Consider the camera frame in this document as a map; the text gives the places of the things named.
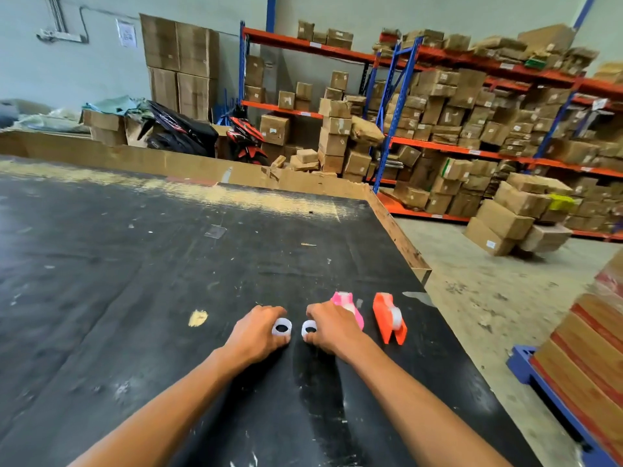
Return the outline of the black motorcycle fairing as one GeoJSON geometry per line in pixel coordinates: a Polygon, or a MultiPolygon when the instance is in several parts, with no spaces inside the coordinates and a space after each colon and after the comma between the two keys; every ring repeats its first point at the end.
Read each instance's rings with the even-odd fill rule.
{"type": "Polygon", "coordinates": [[[142,130],[153,132],[146,138],[149,149],[167,150],[194,156],[216,158],[216,142],[219,133],[207,122],[179,114],[160,103],[147,100],[146,106],[152,113],[142,130]]]}

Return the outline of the blue plastic pallet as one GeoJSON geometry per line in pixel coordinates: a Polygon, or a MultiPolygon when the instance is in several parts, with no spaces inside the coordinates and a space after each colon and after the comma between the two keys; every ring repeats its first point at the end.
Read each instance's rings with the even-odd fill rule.
{"type": "Polygon", "coordinates": [[[547,382],[532,364],[536,348],[528,345],[514,345],[506,361],[510,372],[519,383],[529,385],[561,424],[566,433],[576,443],[576,457],[580,467],[623,467],[623,461],[617,461],[606,452],[596,436],[588,429],[588,422],[583,422],[572,412],[571,403],[563,401],[554,392],[553,382],[547,382]]]}

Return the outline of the pile of cardboard boxes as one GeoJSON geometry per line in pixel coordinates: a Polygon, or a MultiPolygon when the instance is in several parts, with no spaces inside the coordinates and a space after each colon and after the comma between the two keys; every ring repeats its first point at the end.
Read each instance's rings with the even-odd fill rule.
{"type": "Polygon", "coordinates": [[[563,222],[575,204],[572,188],[563,182],[513,172],[483,201],[463,234],[493,257],[554,252],[571,238],[563,222]]]}

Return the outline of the person's right hand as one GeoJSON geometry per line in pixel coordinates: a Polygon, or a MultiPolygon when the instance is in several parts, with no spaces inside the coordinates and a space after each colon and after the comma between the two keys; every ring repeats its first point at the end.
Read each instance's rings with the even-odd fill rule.
{"type": "Polygon", "coordinates": [[[356,364],[361,351],[365,349],[367,336],[358,326],[352,312],[325,301],[308,305],[307,316],[316,324],[314,332],[303,335],[307,344],[319,347],[351,365],[356,364]]]}

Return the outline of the grey wall conduit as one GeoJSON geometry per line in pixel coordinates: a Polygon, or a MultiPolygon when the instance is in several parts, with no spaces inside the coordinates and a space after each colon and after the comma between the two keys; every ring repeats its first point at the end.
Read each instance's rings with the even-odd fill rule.
{"type": "Polygon", "coordinates": [[[35,37],[43,43],[69,42],[87,45],[90,43],[89,32],[83,17],[84,6],[78,7],[80,22],[83,33],[71,33],[67,27],[60,0],[45,0],[52,17],[53,27],[50,29],[39,29],[35,37]]]}

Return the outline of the green tarp sheet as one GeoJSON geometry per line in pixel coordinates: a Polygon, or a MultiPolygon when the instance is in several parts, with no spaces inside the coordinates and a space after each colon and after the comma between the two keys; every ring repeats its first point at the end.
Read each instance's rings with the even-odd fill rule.
{"type": "Polygon", "coordinates": [[[127,115],[150,115],[151,110],[145,98],[133,98],[128,95],[109,98],[105,100],[86,102],[82,109],[96,111],[103,114],[127,115]]]}

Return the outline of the pink tape dispenser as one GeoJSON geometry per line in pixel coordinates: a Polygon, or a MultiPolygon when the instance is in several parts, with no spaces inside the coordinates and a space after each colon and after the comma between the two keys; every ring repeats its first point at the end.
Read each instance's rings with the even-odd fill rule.
{"type": "Polygon", "coordinates": [[[342,308],[353,313],[358,327],[363,331],[364,329],[364,320],[353,301],[353,294],[344,291],[336,291],[330,300],[334,305],[341,306],[342,308]]]}

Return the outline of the orange and blue storage rack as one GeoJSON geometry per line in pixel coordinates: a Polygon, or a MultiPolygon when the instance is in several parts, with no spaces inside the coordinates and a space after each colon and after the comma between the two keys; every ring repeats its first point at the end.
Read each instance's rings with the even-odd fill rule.
{"type": "MultiPolygon", "coordinates": [[[[484,72],[487,77],[484,81],[485,85],[490,86],[491,90],[495,90],[498,86],[500,88],[527,92],[532,87],[543,86],[565,86],[571,87],[571,93],[563,104],[563,108],[546,135],[544,144],[542,144],[538,152],[532,158],[528,157],[511,157],[504,156],[494,152],[480,151],[477,149],[461,148],[459,146],[452,146],[448,144],[441,144],[431,141],[415,140],[408,138],[397,138],[395,135],[395,129],[397,126],[391,126],[388,139],[388,145],[383,146],[383,154],[388,154],[388,147],[395,144],[407,145],[407,146],[420,146],[430,147],[435,150],[440,150],[449,154],[460,154],[464,156],[473,156],[478,158],[494,159],[501,161],[503,159],[512,160],[521,164],[528,164],[529,171],[533,171],[537,165],[556,167],[558,169],[567,169],[582,174],[603,175],[606,177],[613,177],[623,180],[623,172],[615,170],[604,169],[599,167],[588,167],[583,165],[566,164],[560,161],[554,161],[545,159],[544,148],[546,143],[551,139],[554,134],[555,128],[559,124],[563,111],[568,109],[568,106],[572,103],[582,104],[587,106],[589,104],[588,96],[595,97],[597,103],[604,100],[605,109],[610,112],[623,112],[623,84],[613,84],[606,81],[580,77],[571,77],[558,73],[553,70],[535,70],[532,68],[526,68],[517,64],[495,62],[493,60],[487,60],[484,57],[478,57],[468,52],[448,52],[441,49],[435,49],[428,46],[421,46],[422,37],[416,39],[414,46],[408,48],[401,48],[399,45],[395,47],[393,57],[391,61],[386,58],[382,58],[381,54],[373,56],[372,54],[363,54],[347,50],[344,48],[338,48],[334,46],[327,46],[320,43],[315,43],[308,40],[302,40],[299,38],[288,37],[284,35],[278,35],[268,31],[262,31],[257,29],[247,28],[243,20],[240,21],[240,41],[239,41],[239,74],[238,74],[238,91],[240,97],[243,94],[243,70],[246,67],[246,55],[250,52],[250,45],[257,44],[261,46],[270,46],[276,48],[283,48],[285,50],[293,50],[297,52],[303,52],[306,54],[316,54],[327,58],[340,61],[352,61],[355,63],[362,63],[364,65],[364,72],[360,85],[360,93],[367,85],[366,90],[366,104],[364,105],[364,115],[367,114],[367,108],[371,100],[371,94],[373,84],[376,79],[377,70],[379,67],[388,68],[387,79],[385,81],[385,89],[383,93],[383,101],[389,101],[393,94],[393,89],[400,83],[402,79],[410,81],[411,74],[409,70],[424,71],[430,70],[432,67],[418,63],[416,61],[422,60],[431,63],[433,67],[444,66],[444,62],[451,67],[468,67],[472,70],[484,72]],[[395,83],[392,83],[392,78],[395,71],[401,70],[400,76],[395,83]]],[[[415,211],[407,209],[397,199],[380,192],[377,193],[378,201],[385,208],[385,215],[395,215],[403,218],[415,218],[415,219],[433,219],[440,221],[448,221],[454,223],[467,223],[469,218],[456,217],[448,214],[440,213],[427,213],[425,211],[415,211]]],[[[623,242],[623,221],[617,224],[617,231],[612,234],[606,234],[601,232],[593,232],[588,230],[572,230],[572,235],[581,236],[587,238],[596,238],[605,242],[623,242]]]]}

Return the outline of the white paper notice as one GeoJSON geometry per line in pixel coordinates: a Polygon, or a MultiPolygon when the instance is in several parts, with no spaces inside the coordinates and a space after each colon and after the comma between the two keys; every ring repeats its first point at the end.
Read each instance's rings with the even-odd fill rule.
{"type": "Polygon", "coordinates": [[[126,20],[115,19],[120,45],[125,48],[137,48],[136,30],[134,24],[126,20]]]}

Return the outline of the person's right forearm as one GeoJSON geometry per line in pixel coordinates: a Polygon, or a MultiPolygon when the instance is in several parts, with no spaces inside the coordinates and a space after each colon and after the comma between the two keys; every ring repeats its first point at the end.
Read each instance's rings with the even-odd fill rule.
{"type": "Polygon", "coordinates": [[[419,467],[512,467],[369,336],[355,330],[335,351],[370,389],[419,467]]]}

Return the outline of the cardboard table edge barrier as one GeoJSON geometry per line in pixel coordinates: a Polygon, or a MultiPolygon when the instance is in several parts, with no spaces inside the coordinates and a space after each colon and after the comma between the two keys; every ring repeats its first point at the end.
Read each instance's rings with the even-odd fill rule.
{"type": "Polygon", "coordinates": [[[0,157],[8,156],[90,169],[157,175],[204,186],[233,184],[365,200],[420,282],[426,284],[432,274],[421,252],[386,211],[370,186],[363,183],[165,150],[106,146],[96,140],[24,131],[0,133],[0,157]]]}

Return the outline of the stack of boxes on floor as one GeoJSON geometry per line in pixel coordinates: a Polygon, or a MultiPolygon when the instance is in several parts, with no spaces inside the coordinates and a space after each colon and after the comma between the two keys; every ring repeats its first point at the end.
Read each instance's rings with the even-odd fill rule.
{"type": "Polygon", "coordinates": [[[332,74],[331,86],[318,105],[322,120],[315,148],[291,144],[294,114],[310,112],[311,85],[299,82],[296,92],[280,91],[276,110],[263,114],[259,122],[261,149],[274,169],[338,177],[363,182],[372,163],[370,150],[383,144],[385,135],[379,127],[361,117],[364,96],[344,95],[348,76],[332,74]]]}

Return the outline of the large brown cardboard carton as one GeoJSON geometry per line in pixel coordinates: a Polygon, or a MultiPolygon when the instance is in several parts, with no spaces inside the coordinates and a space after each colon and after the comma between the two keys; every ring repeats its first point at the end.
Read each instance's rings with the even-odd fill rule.
{"type": "Polygon", "coordinates": [[[180,114],[208,122],[217,102],[219,81],[178,72],[178,111],[180,114]]]}
{"type": "Polygon", "coordinates": [[[188,23],[176,22],[179,72],[218,79],[220,72],[220,34],[188,23]]]}
{"type": "Polygon", "coordinates": [[[148,67],[152,101],[179,112],[177,73],[175,71],[148,67]]]}
{"type": "Polygon", "coordinates": [[[176,22],[140,14],[144,56],[150,68],[179,71],[176,22]]]}

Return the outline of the person's left forearm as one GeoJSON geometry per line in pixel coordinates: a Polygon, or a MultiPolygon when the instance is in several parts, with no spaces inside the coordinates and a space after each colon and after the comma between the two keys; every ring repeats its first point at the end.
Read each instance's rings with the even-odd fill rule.
{"type": "Polygon", "coordinates": [[[248,347],[226,344],[214,350],[67,467],[165,467],[217,395],[253,358],[248,347]]]}

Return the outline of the red and black motorcycle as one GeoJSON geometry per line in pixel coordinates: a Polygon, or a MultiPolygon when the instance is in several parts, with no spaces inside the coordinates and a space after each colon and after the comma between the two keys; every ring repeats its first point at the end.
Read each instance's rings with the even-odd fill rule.
{"type": "Polygon", "coordinates": [[[229,152],[227,159],[236,162],[269,166],[269,159],[262,149],[261,132],[249,120],[245,109],[235,106],[227,112],[230,130],[226,133],[229,152]]]}

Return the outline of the person's left hand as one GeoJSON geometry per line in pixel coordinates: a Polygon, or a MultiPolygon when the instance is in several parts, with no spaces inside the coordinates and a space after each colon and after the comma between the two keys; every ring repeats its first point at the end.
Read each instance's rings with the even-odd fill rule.
{"type": "Polygon", "coordinates": [[[238,320],[223,346],[237,367],[245,369],[261,362],[290,342],[289,333],[275,335],[272,332],[275,323],[286,314],[286,309],[281,306],[257,305],[238,320]]]}

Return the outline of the stack of wrapped brown cartons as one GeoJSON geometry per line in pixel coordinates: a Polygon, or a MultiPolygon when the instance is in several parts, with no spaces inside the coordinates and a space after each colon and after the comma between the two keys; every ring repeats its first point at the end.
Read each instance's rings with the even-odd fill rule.
{"type": "Polygon", "coordinates": [[[530,365],[623,467],[623,249],[575,298],[530,365]]]}

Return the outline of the open brown cardboard box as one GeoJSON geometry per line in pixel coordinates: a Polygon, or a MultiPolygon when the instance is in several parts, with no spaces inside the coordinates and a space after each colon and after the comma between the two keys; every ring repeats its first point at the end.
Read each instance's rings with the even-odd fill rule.
{"type": "Polygon", "coordinates": [[[90,128],[93,140],[109,147],[128,144],[123,116],[82,109],[81,121],[90,128]]]}

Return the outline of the orange tape dispenser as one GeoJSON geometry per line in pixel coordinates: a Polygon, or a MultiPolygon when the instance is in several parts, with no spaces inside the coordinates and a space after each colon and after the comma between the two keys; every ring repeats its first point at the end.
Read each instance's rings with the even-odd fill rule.
{"type": "Polygon", "coordinates": [[[398,345],[403,345],[408,328],[401,310],[394,305],[393,295],[376,293],[373,300],[373,312],[384,344],[389,344],[391,338],[394,337],[398,345]]]}

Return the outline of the stacked boxes on rack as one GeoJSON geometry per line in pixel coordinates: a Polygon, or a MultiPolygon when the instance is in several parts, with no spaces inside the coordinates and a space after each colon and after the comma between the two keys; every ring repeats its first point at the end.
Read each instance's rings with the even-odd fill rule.
{"type": "MultiPolygon", "coordinates": [[[[401,34],[399,30],[383,29],[373,45],[372,55],[381,54],[382,58],[391,61],[397,45],[401,48],[414,46],[419,37],[423,38],[422,47],[468,52],[495,62],[623,84],[623,60],[601,63],[592,75],[588,75],[588,68],[599,52],[584,46],[572,46],[575,31],[564,24],[524,31],[515,38],[490,36],[475,43],[469,36],[459,33],[423,29],[401,34]]],[[[317,31],[313,23],[302,20],[294,38],[354,51],[351,49],[352,33],[337,29],[317,31]]],[[[571,93],[571,87],[565,86],[532,87],[527,92],[498,86],[492,91],[484,83],[487,77],[484,72],[451,67],[445,62],[444,66],[436,67],[422,60],[416,62],[432,69],[409,70],[412,72],[410,81],[402,79],[393,89],[389,101],[381,101],[388,68],[379,67],[377,70],[367,114],[364,115],[365,101],[361,117],[377,125],[385,140],[377,149],[370,150],[370,174],[363,183],[370,184],[375,193],[381,184],[389,184],[390,187],[382,188],[381,193],[397,199],[407,209],[467,217],[470,221],[483,201],[494,196],[501,181],[510,173],[539,175],[557,179],[572,188],[576,204],[563,222],[571,231],[605,234],[617,231],[617,224],[623,221],[621,179],[543,165],[529,171],[528,164],[508,159],[476,159],[428,146],[394,143],[388,147],[388,154],[383,154],[390,127],[397,126],[397,138],[532,158],[544,144],[571,93]]],[[[246,55],[244,89],[238,102],[245,111],[253,108],[268,114],[276,110],[280,91],[275,101],[268,100],[261,85],[268,66],[268,60],[253,56],[251,52],[246,55]]],[[[366,98],[367,85],[361,93],[359,86],[355,95],[347,94],[347,85],[344,95],[366,98]]],[[[320,99],[330,86],[331,80],[320,99]]],[[[586,98],[589,99],[587,106],[572,102],[563,111],[554,134],[546,143],[543,158],[623,172],[623,112],[601,110],[604,100],[597,103],[593,96],[586,98]]],[[[311,101],[312,87],[310,112],[305,116],[292,112],[294,132],[290,143],[303,148],[315,148],[322,124],[318,108],[313,111],[311,101]]]]}

